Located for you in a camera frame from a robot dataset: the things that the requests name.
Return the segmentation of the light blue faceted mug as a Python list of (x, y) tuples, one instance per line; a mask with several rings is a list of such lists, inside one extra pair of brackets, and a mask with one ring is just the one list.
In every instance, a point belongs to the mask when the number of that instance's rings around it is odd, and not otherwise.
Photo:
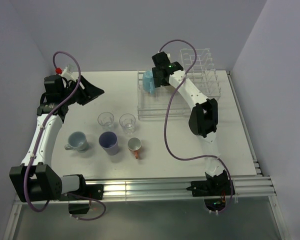
[(151, 95), (155, 94), (154, 77), (153, 77), (153, 72), (151, 70), (148, 70), (143, 73), (142, 85), (143, 85), (143, 90), (145, 92)]

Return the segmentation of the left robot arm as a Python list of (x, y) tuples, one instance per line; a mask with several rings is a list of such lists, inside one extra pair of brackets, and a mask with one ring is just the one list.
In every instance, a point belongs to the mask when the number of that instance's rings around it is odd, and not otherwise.
[(9, 177), (23, 203), (59, 200), (67, 193), (81, 200), (88, 193), (85, 178), (82, 174), (59, 176), (51, 168), (52, 153), (69, 106), (84, 106), (104, 94), (104, 90), (83, 76), (73, 80), (57, 74), (44, 78), (44, 88), (31, 145), (21, 164), (10, 169)]

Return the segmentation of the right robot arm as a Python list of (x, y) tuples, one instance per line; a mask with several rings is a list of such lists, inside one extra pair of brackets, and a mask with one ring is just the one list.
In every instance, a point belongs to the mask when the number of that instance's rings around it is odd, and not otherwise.
[(159, 51), (153, 55), (151, 59), (154, 64), (152, 68), (154, 86), (156, 88), (163, 86), (172, 86), (174, 88), (174, 92), (167, 105), (163, 127), (164, 144), (168, 153), (174, 159), (184, 162), (197, 159), (210, 160), (214, 168), (210, 170), (207, 167), (205, 169), (206, 180), (203, 181), (200, 187), (196, 185), (193, 186), (192, 192), (200, 194), (201, 197), (226, 194), (232, 198), (235, 193), (232, 177), (227, 166), (219, 156), (204, 154), (188, 158), (178, 157), (171, 151), (167, 138), (168, 117), (171, 104), (175, 94), (179, 93), (191, 110), (188, 120), (190, 131), (197, 136), (202, 143), (206, 142), (206, 144), (212, 148), (213, 153), (217, 153), (218, 146), (215, 143), (217, 125), (219, 123), (217, 100), (215, 98), (209, 99), (188, 78), (188, 72), (193, 65), (187, 70), (184, 70), (179, 62), (171, 62), (168, 54), (164, 51)]

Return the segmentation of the clear glass left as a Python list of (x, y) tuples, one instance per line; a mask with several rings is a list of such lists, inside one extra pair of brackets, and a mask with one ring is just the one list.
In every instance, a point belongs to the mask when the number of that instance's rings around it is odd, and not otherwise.
[(111, 112), (103, 112), (97, 118), (98, 124), (106, 132), (114, 131), (115, 129), (114, 120), (115, 120), (114, 115)]

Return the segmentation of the clear glass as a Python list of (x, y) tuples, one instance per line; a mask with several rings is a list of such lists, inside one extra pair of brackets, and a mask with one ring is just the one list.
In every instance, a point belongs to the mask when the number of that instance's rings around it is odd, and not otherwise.
[(106, 132), (114, 131), (115, 129), (114, 120), (115, 120), (114, 115), (111, 112), (103, 112), (97, 118), (98, 124)]
[(133, 134), (136, 130), (136, 118), (130, 113), (123, 114), (119, 118), (119, 124), (126, 134)]

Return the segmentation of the clear acrylic plate holder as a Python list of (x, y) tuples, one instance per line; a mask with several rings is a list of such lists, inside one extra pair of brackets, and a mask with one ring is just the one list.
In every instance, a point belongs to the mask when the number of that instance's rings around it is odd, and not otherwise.
[(181, 65), (185, 71), (193, 65), (187, 73), (188, 78), (209, 99), (214, 98), (218, 101), (221, 97), (221, 87), (211, 51), (209, 48), (196, 49), (196, 54), (195, 62), (195, 53), (192, 49), (181, 49), (179, 57)]

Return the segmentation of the pale blue teacup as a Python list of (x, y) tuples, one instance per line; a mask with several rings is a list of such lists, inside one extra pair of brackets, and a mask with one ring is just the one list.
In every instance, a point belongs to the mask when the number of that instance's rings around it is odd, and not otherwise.
[(75, 150), (77, 152), (84, 152), (89, 148), (86, 135), (81, 131), (73, 132), (67, 139), (67, 144), (64, 149)]

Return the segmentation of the clear glass right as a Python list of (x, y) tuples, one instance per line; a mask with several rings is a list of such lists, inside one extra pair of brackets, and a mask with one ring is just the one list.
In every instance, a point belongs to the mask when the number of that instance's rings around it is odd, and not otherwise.
[(123, 114), (119, 118), (119, 124), (126, 134), (133, 134), (136, 130), (136, 118), (130, 113)]

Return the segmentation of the purple tumbler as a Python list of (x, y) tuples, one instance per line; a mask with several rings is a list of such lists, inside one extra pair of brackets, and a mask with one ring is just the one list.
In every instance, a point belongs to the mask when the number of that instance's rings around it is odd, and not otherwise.
[(114, 156), (119, 152), (118, 137), (112, 131), (103, 132), (99, 136), (98, 143), (110, 156)]

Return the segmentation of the orange espresso cup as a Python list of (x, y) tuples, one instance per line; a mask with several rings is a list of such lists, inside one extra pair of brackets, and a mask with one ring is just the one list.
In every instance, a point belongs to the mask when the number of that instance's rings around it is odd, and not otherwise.
[(134, 157), (139, 159), (139, 151), (142, 147), (142, 141), (137, 137), (132, 137), (127, 142), (128, 149), (133, 152)]

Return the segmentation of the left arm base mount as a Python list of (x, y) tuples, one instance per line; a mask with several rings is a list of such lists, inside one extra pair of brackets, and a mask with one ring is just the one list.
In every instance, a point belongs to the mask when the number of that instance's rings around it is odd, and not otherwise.
[(92, 218), (92, 213), (102, 214), (104, 212), (103, 204), (96, 202), (101, 201), (104, 194), (103, 184), (88, 184), (83, 192), (73, 191), (73, 195), (61, 195), (60, 202), (68, 203), (68, 212), (79, 218)]

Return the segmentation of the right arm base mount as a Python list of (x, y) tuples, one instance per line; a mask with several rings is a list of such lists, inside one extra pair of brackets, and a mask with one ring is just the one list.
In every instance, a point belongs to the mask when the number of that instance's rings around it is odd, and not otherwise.
[(204, 204), (209, 212), (216, 214), (227, 207), (227, 197), (231, 201), (235, 194), (233, 183), (228, 179), (192, 181), (186, 190), (191, 192), (192, 197), (215, 197), (205, 199)]

